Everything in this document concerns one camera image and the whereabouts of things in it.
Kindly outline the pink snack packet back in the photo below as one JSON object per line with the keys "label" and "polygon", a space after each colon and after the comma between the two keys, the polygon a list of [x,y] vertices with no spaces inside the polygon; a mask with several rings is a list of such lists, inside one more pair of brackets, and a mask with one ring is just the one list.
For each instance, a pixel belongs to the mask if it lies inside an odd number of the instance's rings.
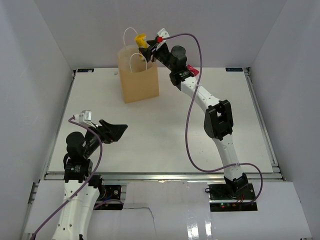
{"label": "pink snack packet back", "polygon": [[199,70],[197,70],[196,68],[194,68],[194,67],[191,66],[190,64],[187,65],[187,69],[188,69],[188,71],[190,72],[190,75],[191,75],[192,77],[196,77],[196,76],[200,73]]}

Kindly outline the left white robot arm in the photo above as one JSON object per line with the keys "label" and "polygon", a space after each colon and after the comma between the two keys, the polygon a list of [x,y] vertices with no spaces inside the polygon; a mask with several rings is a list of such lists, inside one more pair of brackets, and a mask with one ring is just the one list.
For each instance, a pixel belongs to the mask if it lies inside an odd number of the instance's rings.
{"label": "left white robot arm", "polygon": [[103,144],[117,142],[128,126],[110,124],[103,119],[99,124],[82,123],[86,133],[74,131],[66,137],[64,166],[64,197],[59,208],[60,217],[52,236],[54,240],[85,240],[97,200],[103,198],[106,187],[96,174],[90,156]]}

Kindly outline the small yellow snack bar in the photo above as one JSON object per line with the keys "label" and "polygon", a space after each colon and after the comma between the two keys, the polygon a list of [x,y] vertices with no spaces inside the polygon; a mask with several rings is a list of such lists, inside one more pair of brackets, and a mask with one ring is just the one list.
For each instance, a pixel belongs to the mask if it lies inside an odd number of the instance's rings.
{"label": "small yellow snack bar", "polygon": [[141,33],[135,36],[134,40],[137,44],[138,48],[147,48],[147,35],[145,33]]}

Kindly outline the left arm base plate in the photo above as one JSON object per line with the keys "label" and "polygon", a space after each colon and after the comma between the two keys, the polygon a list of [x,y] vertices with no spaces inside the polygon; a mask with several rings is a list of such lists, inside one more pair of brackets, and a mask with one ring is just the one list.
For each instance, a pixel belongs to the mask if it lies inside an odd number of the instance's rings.
{"label": "left arm base plate", "polygon": [[97,201],[120,200],[121,193],[121,185],[102,185]]}

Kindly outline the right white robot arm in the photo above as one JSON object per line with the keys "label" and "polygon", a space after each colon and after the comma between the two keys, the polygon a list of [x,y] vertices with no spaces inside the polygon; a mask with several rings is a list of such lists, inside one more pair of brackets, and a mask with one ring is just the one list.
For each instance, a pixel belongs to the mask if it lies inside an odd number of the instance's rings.
{"label": "right white robot arm", "polygon": [[159,61],[170,70],[172,84],[191,97],[191,104],[197,104],[204,112],[203,128],[215,143],[222,162],[226,195],[236,200],[248,186],[248,178],[240,166],[233,144],[233,114],[231,103],[220,100],[200,85],[201,70],[187,64],[186,49],[180,45],[168,48],[165,39],[157,36],[140,46],[139,52],[147,62]]}

